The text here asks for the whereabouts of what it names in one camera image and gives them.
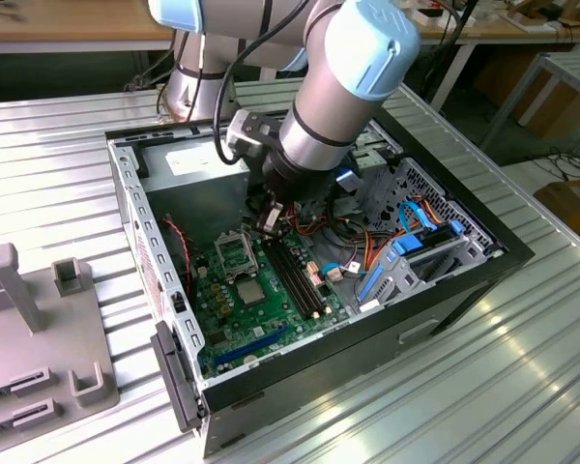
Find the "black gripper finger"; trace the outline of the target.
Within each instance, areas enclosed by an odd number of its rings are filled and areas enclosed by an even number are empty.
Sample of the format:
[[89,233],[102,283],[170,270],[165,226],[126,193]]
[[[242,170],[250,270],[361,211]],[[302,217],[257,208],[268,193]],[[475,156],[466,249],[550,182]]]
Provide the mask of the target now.
[[285,206],[278,201],[276,195],[268,191],[260,204],[256,229],[272,238],[280,236],[280,218],[283,216]]

